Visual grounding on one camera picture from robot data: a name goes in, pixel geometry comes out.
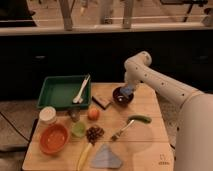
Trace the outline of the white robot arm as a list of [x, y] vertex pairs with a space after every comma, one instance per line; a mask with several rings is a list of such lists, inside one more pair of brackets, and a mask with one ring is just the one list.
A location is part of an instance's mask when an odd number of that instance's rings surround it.
[[126, 59], [125, 82], [142, 81], [179, 108], [173, 171], [213, 171], [213, 94], [151, 69], [151, 62], [146, 51]]

